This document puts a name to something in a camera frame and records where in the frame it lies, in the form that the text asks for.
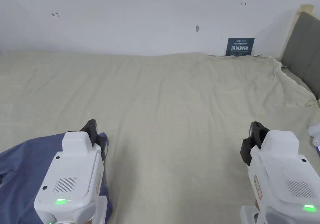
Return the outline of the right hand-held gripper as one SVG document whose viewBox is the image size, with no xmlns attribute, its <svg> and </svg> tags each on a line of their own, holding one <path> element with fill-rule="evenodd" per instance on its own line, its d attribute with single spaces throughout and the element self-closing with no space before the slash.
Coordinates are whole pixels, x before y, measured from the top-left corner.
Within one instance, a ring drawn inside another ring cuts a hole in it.
<svg viewBox="0 0 320 224">
<path fill-rule="evenodd" d="M 243 224 L 320 223 L 320 178 L 298 149 L 293 132 L 251 123 L 240 155 L 248 166 L 257 206 L 241 207 Z"/>
</svg>

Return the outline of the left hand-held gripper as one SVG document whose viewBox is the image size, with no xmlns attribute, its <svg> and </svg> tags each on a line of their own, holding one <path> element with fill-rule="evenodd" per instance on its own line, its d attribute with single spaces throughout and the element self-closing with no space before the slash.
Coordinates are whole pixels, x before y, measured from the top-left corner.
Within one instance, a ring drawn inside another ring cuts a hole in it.
<svg viewBox="0 0 320 224">
<path fill-rule="evenodd" d="M 104 224 L 107 197 L 100 195 L 108 137 L 90 119 L 78 132 L 65 133 L 35 197 L 44 224 Z"/>
</svg>

